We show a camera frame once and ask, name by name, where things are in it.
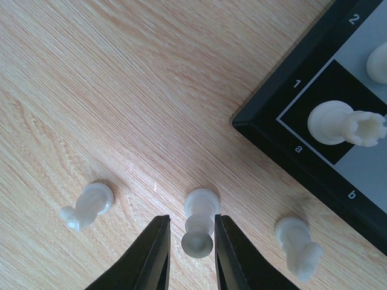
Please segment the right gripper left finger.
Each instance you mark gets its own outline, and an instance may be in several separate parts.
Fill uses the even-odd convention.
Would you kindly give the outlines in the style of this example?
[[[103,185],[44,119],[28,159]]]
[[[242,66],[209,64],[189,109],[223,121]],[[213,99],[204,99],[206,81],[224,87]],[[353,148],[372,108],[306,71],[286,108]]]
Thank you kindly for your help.
[[[125,253],[88,289],[168,289],[171,227],[168,215],[156,216]]]

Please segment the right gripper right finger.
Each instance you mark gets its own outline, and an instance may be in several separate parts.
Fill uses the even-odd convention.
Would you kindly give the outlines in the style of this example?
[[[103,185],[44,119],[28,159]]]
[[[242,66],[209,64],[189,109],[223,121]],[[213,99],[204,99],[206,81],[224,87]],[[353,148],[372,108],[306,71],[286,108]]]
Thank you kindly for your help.
[[[228,215],[215,216],[215,265],[220,290],[298,288],[265,259]]]

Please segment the white pawn table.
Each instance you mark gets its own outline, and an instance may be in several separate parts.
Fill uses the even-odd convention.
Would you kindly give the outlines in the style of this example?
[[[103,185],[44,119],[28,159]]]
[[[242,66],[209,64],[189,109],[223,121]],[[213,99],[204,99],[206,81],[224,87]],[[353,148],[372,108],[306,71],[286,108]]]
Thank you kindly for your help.
[[[302,283],[314,274],[322,247],[313,242],[308,224],[297,217],[285,217],[275,226],[275,237],[286,255],[288,270]]]
[[[386,47],[387,43],[377,47],[368,57],[366,61],[366,71],[369,77],[381,84],[386,84],[387,68],[386,68]]]
[[[184,202],[187,216],[181,246],[190,257],[202,259],[213,249],[211,235],[214,232],[215,216],[220,214],[221,204],[217,195],[207,188],[191,191]]]
[[[59,216],[68,228],[80,232],[91,225],[98,215],[107,213],[113,203],[112,190],[104,183],[94,182],[82,190],[74,208],[71,206],[61,208]]]
[[[347,142],[356,146],[373,147],[386,137],[384,116],[370,111],[355,111],[350,105],[326,101],[316,106],[308,116],[311,136],[325,145]]]

